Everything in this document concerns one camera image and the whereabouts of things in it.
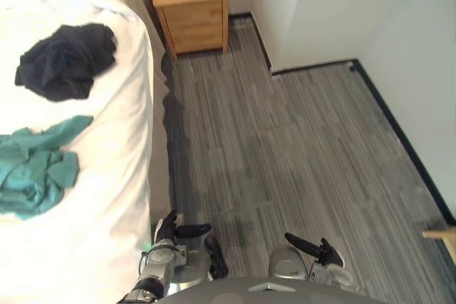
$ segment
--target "dark navy cloth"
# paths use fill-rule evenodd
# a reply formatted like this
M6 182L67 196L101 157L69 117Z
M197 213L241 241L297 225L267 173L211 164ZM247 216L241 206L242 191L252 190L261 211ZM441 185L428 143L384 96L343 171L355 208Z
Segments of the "dark navy cloth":
M52 101L86 99L93 78L115 62L113 38L103 24L61 26L21 56L15 84Z

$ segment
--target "white duvet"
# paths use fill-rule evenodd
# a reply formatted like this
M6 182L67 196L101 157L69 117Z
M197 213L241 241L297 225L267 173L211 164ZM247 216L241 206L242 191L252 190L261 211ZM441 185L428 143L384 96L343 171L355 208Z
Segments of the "white duvet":
M87 100L52 103L14 85L22 53L61 24L109 26L116 64ZM81 171L61 203L27 221L0 215L0 303L116 303L137 278L150 239L152 51L120 0L0 0L0 134L42 130L73 115L90 127L64 149Z

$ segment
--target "gray carpet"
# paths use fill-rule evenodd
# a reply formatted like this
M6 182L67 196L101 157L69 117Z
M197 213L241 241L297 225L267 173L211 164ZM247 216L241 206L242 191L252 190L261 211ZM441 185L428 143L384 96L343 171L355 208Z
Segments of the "gray carpet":
M213 223L230 276L267 275L290 231L326 237L372 298L454 303L455 267L421 237L443 219L359 74L271 77L250 19L231 21L229 49L179 58L165 124L172 202Z

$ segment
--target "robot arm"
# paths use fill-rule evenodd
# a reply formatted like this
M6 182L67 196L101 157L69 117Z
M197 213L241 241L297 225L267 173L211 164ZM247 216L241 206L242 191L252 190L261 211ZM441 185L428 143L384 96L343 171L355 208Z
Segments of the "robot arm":
M175 245L175 238L193 238L212 229L209 224L176 227L176 211L171 211L160 220L155 242L145 257L145 266L135 287L118 304L155 303L162 299L170 287L176 266L185 264L183 256Z

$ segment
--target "teal cloth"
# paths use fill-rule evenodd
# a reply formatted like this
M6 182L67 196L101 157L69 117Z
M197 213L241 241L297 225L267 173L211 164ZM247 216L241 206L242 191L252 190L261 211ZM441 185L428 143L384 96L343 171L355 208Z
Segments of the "teal cloth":
M39 215L63 198L79 172L74 152L60 151L92 123L78 115L41 133L28 128L0 135L0 213L21 219Z

